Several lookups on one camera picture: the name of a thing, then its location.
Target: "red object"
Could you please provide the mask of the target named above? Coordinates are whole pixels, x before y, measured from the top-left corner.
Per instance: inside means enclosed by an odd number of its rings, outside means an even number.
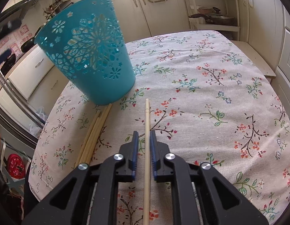
[[[11,177],[23,179],[25,177],[25,166],[20,156],[11,154],[8,157],[7,170]]]

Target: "plastic bag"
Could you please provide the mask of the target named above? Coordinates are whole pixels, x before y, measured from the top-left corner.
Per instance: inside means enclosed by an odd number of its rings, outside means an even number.
[[[48,118],[48,116],[45,114],[44,107],[39,107],[38,110],[36,111],[36,114],[40,118],[42,118],[44,121],[46,121]],[[30,133],[39,139],[41,132],[42,132],[42,129],[39,126],[37,126],[34,122],[31,122]]]

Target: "table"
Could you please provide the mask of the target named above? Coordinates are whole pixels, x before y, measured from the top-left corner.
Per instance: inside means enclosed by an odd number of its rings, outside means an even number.
[[[190,31],[126,44],[136,75],[101,131],[92,164],[139,132],[136,181],[119,185],[118,221],[142,220],[145,98],[157,140],[189,163],[209,162],[273,224],[290,201],[290,121],[260,70],[216,31]],[[43,199],[72,171],[95,113],[71,82],[41,133],[29,183]],[[151,224],[172,224],[170,184],[151,181]]]

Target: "cooking pot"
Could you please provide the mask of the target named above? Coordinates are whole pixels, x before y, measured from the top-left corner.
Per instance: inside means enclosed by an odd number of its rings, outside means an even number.
[[[27,53],[35,45],[35,37],[40,31],[40,29],[42,29],[42,27],[43,25],[39,27],[39,29],[32,38],[23,43],[23,45],[20,48],[23,53]]]
[[[233,17],[229,17],[227,15],[222,15],[220,13],[220,9],[213,7],[213,9],[216,11],[215,13],[209,13],[209,14],[202,14],[202,13],[196,13],[193,14],[191,16],[189,16],[189,18],[200,18],[203,17],[206,21],[207,24],[212,24],[212,25],[227,25],[227,26],[231,26],[234,24],[234,18]]]

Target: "range hood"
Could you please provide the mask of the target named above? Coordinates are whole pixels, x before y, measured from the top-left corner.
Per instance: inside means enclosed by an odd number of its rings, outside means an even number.
[[[16,19],[22,20],[27,11],[39,0],[22,0],[0,14],[0,28]]]

